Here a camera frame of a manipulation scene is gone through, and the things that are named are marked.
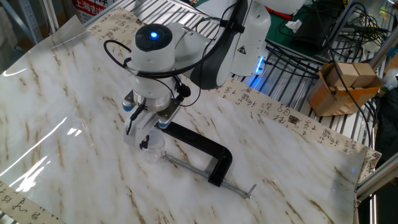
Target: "blue indicator light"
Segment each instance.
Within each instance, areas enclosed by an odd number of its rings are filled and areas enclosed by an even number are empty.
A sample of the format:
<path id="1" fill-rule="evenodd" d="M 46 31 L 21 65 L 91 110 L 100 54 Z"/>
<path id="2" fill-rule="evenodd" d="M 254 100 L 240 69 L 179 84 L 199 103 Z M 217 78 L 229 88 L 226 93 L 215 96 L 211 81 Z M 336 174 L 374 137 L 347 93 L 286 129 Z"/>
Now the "blue indicator light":
<path id="1" fill-rule="evenodd" d="M 261 66 L 261 62 L 262 62 L 263 58 L 264 58 L 264 56 L 261 56 L 260 61 L 259 61 L 258 65 L 257 65 L 257 68 L 256 68 L 256 73 L 260 72 L 260 66 Z"/>

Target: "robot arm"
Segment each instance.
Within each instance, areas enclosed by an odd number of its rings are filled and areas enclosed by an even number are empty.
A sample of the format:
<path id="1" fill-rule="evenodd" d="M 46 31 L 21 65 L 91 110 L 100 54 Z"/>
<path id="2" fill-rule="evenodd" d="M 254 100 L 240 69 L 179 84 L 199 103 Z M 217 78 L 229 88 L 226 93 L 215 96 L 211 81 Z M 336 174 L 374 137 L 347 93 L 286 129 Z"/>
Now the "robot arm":
<path id="1" fill-rule="evenodd" d="M 151 73 L 173 73 L 176 72 L 174 69 L 185 68 L 183 74 L 186 77 L 200 88 L 209 90 L 221 86 L 231 76 L 233 62 L 239 65 L 238 75 L 243 75 L 240 72 L 253 74 L 258 70 L 271 22 L 265 7 L 259 7 L 254 1 L 237 0 L 224 17 L 226 20 L 221 21 L 224 26 L 212 43 L 178 23 L 168 26 L 149 24 L 137 31 L 131 60 L 126 64 L 134 75 L 133 90 L 123 101 L 125 110 L 132 110 L 132 116 L 125 124 L 126 143 L 138 146 L 156 124 L 166 128 L 178 113 L 183 99 L 190 95 L 189 88 L 175 77 L 158 78 L 159 75 Z M 244 49 L 254 50 L 242 52 L 241 45 Z"/>

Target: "warning label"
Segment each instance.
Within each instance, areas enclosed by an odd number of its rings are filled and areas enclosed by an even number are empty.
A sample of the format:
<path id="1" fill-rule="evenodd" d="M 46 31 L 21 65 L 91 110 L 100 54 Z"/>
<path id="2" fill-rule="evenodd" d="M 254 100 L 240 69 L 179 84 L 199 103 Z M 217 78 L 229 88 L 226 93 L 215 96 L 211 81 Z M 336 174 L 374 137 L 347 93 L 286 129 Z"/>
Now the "warning label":
<path id="1" fill-rule="evenodd" d="M 242 46 L 240 49 L 238 49 L 238 52 L 241 52 L 242 54 L 246 54 L 246 50 L 244 49 L 244 46 Z"/>

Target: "cardboard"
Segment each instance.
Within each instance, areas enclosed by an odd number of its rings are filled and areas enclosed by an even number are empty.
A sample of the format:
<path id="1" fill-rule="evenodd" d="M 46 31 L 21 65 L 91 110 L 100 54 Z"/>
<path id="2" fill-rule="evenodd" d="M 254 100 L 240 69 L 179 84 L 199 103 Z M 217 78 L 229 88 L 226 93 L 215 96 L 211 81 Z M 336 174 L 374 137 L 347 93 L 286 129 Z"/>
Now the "cardboard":
<path id="1" fill-rule="evenodd" d="M 375 78 L 378 78 L 368 63 L 354 63 L 353 66 L 359 77 L 352 87 L 367 88 Z"/>
<path id="2" fill-rule="evenodd" d="M 324 77 L 333 72 L 333 67 L 332 63 L 322 66 L 319 71 L 320 78 L 308 94 L 308 101 L 317 116 L 353 114 L 358 111 L 354 101 L 344 87 L 329 86 L 327 84 Z M 362 106 L 376 95 L 380 87 L 382 87 L 382 83 L 376 78 L 368 85 L 368 88 L 358 87 L 348 88 L 348 90 L 357 104 Z"/>
<path id="3" fill-rule="evenodd" d="M 346 86 L 351 87 L 351 85 L 354 84 L 359 77 L 354 65 L 349 63 L 337 63 L 337 67 Z M 327 74 L 326 82 L 330 86 L 343 86 L 343 83 L 337 74 L 336 68 L 333 67 L 330 73 L 324 74 Z"/>

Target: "table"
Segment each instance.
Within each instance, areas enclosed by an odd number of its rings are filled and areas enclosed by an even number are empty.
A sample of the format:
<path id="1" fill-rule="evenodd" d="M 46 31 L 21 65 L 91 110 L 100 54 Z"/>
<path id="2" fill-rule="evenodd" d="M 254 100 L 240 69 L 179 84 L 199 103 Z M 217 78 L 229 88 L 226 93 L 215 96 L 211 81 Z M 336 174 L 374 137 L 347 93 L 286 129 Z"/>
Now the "table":
<path id="1" fill-rule="evenodd" d="M 0 105 L 0 177 L 16 190 L 10 194 L 22 192 L 67 223 L 352 221 L 364 154 L 325 147 L 205 91 L 175 122 L 229 148 L 234 163 L 226 180 L 241 188 L 258 183 L 252 200 L 169 162 L 146 163 L 122 140 L 128 114 L 116 102 L 131 89 L 128 72 L 98 46 L 73 18 L 0 77 L 0 89 L 12 96 Z M 17 110 L 17 102 L 29 110 Z M 210 160 L 165 140 L 170 154 L 200 169 Z M 18 208 L 17 214 L 34 212 Z"/>

